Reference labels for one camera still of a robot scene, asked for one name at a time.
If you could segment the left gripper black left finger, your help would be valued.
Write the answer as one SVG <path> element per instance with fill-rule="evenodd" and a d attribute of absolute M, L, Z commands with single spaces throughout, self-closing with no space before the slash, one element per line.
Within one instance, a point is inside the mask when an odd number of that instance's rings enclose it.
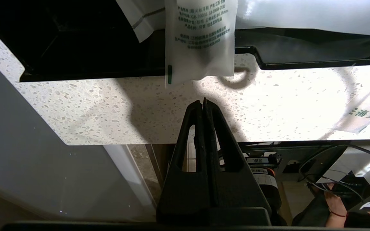
<path fill-rule="evenodd" d="M 195 128 L 196 171 L 182 170 L 188 135 Z M 181 124 L 179 136 L 156 209 L 157 222 L 164 225 L 201 225 L 202 213 L 210 207 L 207 154 L 204 142 L 203 113 L 199 100 L 191 103 Z"/>

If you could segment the person hand with red bracelet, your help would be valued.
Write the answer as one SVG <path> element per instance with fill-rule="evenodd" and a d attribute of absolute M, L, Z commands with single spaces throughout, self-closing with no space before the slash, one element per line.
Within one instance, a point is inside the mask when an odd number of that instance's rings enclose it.
<path fill-rule="evenodd" d="M 341 198 L 330 191 L 325 191 L 324 197 L 330 212 L 325 226 L 329 228 L 344 228 L 348 211 Z"/>

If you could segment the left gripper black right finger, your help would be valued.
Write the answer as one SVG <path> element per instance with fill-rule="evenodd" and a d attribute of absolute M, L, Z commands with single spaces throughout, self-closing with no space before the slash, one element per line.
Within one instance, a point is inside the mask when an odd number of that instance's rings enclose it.
<path fill-rule="evenodd" d="M 271 208 L 219 106 L 204 99 L 209 218 L 217 226 L 269 226 Z"/>

